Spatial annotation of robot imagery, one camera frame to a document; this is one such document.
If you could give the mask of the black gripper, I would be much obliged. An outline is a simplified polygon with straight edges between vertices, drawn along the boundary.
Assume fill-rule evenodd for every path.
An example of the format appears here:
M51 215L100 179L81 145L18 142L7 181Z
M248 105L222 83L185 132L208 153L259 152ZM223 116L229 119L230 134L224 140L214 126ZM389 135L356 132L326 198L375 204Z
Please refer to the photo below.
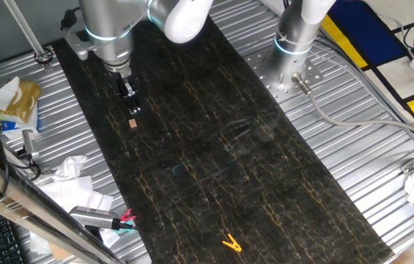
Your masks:
M117 79L118 96L125 98L127 108L131 114L137 114L141 111L139 97L136 94L137 88L134 86L132 75L119 74Z

